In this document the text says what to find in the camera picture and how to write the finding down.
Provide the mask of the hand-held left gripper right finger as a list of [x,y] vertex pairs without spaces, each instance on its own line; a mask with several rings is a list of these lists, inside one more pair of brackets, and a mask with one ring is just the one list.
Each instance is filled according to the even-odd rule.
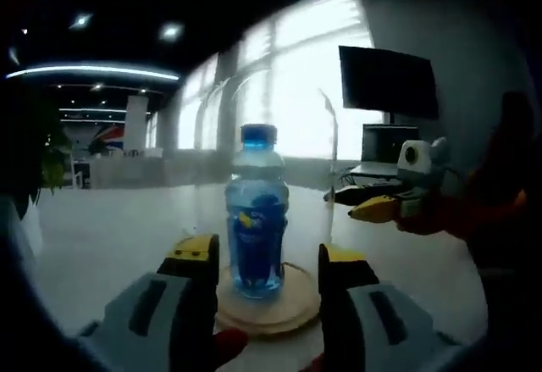
[[409,296],[381,282],[356,251],[318,250],[322,371],[453,371],[466,347]]

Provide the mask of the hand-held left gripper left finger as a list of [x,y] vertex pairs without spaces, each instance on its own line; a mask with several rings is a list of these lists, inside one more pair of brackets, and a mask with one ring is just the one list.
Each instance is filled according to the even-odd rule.
[[218,235],[187,237],[108,303],[81,340],[113,371],[213,370],[218,265]]

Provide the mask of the person's left hand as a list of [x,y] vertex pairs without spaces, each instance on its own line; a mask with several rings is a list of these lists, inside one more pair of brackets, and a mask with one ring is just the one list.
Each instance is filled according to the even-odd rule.
[[247,333],[237,329],[221,330],[213,335],[212,361],[216,370],[239,356],[249,341]]

